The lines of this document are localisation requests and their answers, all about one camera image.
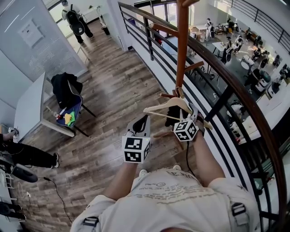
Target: wooden floor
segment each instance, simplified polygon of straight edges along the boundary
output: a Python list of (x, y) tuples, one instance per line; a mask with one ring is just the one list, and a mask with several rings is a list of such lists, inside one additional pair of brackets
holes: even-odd
[[(82, 110), (77, 126), (90, 137), (77, 132), (73, 138), (62, 135), (46, 127), (34, 131), (24, 143), (43, 149), (51, 154), (58, 152), (58, 169), (35, 168), (38, 177), (48, 177), (55, 181), (71, 220), (100, 194), (112, 180), (123, 162), (121, 137), (127, 124), (149, 106), (158, 105), (167, 99), (159, 97), (162, 92), (157, 81), (134, 51), (123, 52), (115, 42), (106, 36), (100, 23), (89, 25), (94, 33), (93, 40), (85, 40), (86, 50), (92, 59), (89, 73), (80, 78), (83, 83), (83, 103), (96, 114), (92, 117)], [(55, 97), (48, 101), (57, 110)], [(54, 122), (53, 116), (45, 111), (44, 117)], [(151, 117), (151, 136), (168, 130), (165, 118)], [(181, 150), (173, 137), (152, 138), (151, 152), (140, 169), (148, 171), (170, 167), (179, 163), (186, 168), (185, 150)], [(189, 151), (189, 161), (195, 169), (193, 149)], [(12, 194), (19, 197), (17, 184)], [(32, 232), (69, 231), (70, 221), (66, 217), (63, 204), (52, 182), (39, 179), (32, 184), (20, 181), (23, 190), (31, 194), (30, 202), (19, 199), (23, 212), (27, 215), (24, 223)]]

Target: trash can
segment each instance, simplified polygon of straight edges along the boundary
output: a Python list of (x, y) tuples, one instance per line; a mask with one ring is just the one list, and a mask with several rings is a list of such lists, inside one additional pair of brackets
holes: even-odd
[(102, 27), (101, 29), (106, 33), (106, 35), (109, 35), (109, 34), (110, 34), (110, 32), (109, 32), (107, 26), (104, 26), (104, 27)]

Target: clothes hanger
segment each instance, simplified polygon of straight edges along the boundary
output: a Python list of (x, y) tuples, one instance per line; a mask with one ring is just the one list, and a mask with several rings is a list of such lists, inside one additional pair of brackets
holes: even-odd
[(186, 102), (183, 99), (179, 98), (179, 97), (173, 97), (168, 102), (166, 102), (165, 104), (162, 104), (162, 105), (151, 106), (151, 107), (145, 108), (143, 110), (143, 112), (144, 113), (150, 113), (150, 114), (156, 114), (156, 115), (159, 115), (159, 116), (164, 116), (164, 117), (167, 117), (167, 118), (172, 118), (172, 119), (176, 119), (176, 120), (180, 121), (179, 118), (175, 118), (175, 117), (171, 117), (171, 116), (168, 116), (168, 115), (152, 112), (152, 111), (156, 111), (156, 110), (160, 110), (160, 109), (169, 108), (171, 106), (179, 106), (181, 109), (185, 110), (187, 113), (189, 113), (189, 114), (193, 113), (192, 110), (187, 106)]

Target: yellow cloth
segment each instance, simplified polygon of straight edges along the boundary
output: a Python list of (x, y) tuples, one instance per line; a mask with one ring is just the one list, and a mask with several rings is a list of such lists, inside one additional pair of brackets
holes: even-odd
[(64, 115), (65, 125), (67, 125), (70, 122), (71, 118), (72, 116), (70, 114)]

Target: black jacket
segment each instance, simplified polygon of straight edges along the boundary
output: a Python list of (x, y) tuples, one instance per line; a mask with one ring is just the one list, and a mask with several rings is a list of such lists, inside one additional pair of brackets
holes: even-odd
[(51, 79), (53, 93), (55, 94), (61, 109), (65, 107), (72, 107), (70, 105), (70, 100), (72, 99), (73, 94), (68, 86), (68, 81), (76, 88), (79, 93), (81, 93), (82, 83), (77, 82), (77, 77), (72, 74), (67, 74), (65, 72), (63, 74), (56, 75)]

